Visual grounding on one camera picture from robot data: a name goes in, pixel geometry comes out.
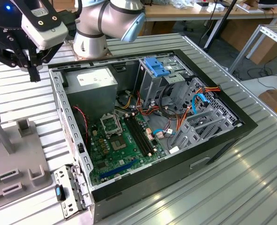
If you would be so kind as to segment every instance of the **yellow wire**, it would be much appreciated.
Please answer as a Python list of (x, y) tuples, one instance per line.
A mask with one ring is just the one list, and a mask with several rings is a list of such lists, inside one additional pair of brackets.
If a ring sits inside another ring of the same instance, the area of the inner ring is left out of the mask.
[(208, 88), (208, 87), (206, 87), (206, 89), (217, 89), (217, 88), (219, 88), (219, 87), (215, 87), (215, 88)]
[(129, 107), (130, 102), (131, 102), (131, 97), (132, 97), (132, 95), (130, 95), (127, 105), (125, 105), (124, 107), (121, 107), (121, 109), (127, 109)]

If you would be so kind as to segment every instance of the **metal work table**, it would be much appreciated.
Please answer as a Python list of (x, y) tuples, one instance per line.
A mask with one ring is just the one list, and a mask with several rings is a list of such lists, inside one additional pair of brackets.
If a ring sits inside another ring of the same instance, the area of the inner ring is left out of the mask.
[(261, 42), (265, 37), (269, 37), (275, 42), (277, 42), (277, 25), (259, 25), (255, 32), (252, 34), (246, 45), (241, 50), (240, 54), (237, 56), (231, 67), (229, 68), (229, 73), (233, 73), (235, 69), (237, 68), (239, 62), (242, 60), (242, 58), (246, 55), (247, 50), (251, 47), (253, 42), (256, 40), (257, 36), (262, 33), (261, 37), (258, 39), (258, 41), (255, 43), (249, 54), (246, 56), (247, 59), (250, 59), (254, 52), (257, 50)]
[[(257, 123), (258, 128), (217, 162), (186, 177), (100, 224), (277, 224), (277, 115), (188, 38), (179, 34), (140, 37), (125, 44), (110, 40), (113, 55), (181, 49)], [(51, 63), (74, 60), (64, 46)], [(71, 163), (55, 111), (47, 68), (42, 81), (0, 63), (0, 113), (3, 126), (21, 117), (36, 122), (51, 171)], [(89, 224), (88, 213), (67, 222), (54, 183), (0, 210), (2, 224)]]

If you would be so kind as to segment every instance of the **desk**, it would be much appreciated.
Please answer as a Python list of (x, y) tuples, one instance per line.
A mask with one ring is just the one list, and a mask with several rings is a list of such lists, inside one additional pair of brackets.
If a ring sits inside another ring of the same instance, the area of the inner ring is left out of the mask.
[[(195, 43), (179, 34), (139, 37), (133, 43), (108, 41), (115, 56), (181, 49), (258, 127), (217, 162), (100, 222), (113, 224), (277, 224), (277, 115)], [(51, 63), (75, 60), (63, 46)], [(48, 70), (42, 81), (0, 63), (2, 126), (28, 117), (35, 121), (51, 172), (72, 163), (57, 115)], [(90, 224), (89, 212), (65, 221), (55, 182), (0, 209), (0, 225)]]
[[(205, 45), (205, 48), (208, 46), (210, 40), (213, 38), (214, 34), (217, 31), (218, 26), (220, 25), (222, 18), (226, 13), (226, 9), (224, 12), (215, 12), (212, 19), (217, 20), (216, 25), (213, 28), (213, 31)], [(185, 20), (209, 20), (211, 17), (211, 13), (207, 11), (199, 12), (195, 10), (193, 7), (188, 7), (187, 9), (177, 9), (172, 5), (152, 5), (146, 6), (146, 16), (147, 22), (155, 22), (155, 21), (185, 21)], [(272, 11), (267, 11), (262, 14), (250, 14), (246, 11), (234, 7), (230, 15), (228, 16), (228, 20), (235, 19), (265, 19), (265, 18), (273, 18), (270, 24), (277, 23), (277, 8)]]

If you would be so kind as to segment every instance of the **chip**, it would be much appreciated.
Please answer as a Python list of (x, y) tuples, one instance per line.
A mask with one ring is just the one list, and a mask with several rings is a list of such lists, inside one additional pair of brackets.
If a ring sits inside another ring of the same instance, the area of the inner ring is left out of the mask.
[(152, 145), (157, 145), (158, 144), (158, 142), (156, 141), (156, 139), (154, 139), (153, 141), (151, 141), (152, 142)]
[(106, 163), (101, 162), (101, 163), (98, 163), (97, 166), (98, 166), (99, 169), (102, 169), (102, 168), (106, 167)]
[(110, 139), (110, 143), (115, 151), (127, 147), (123, 136), (116, 136)]

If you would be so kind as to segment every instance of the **ram slot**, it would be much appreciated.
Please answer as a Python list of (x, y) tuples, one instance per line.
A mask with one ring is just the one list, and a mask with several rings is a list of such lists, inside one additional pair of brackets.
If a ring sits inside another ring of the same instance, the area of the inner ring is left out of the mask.
[(149, 153), (154, 153), (154, 150), (147, 139), (147, 137), (142, 132), (139, 124), (137, 123), (135, 118), (125, 119), (125, 124), (129, 129), (132, 137), (134, 138), (135, 143), (137, 144), (140, 152), (143, 156), (148, 156)]

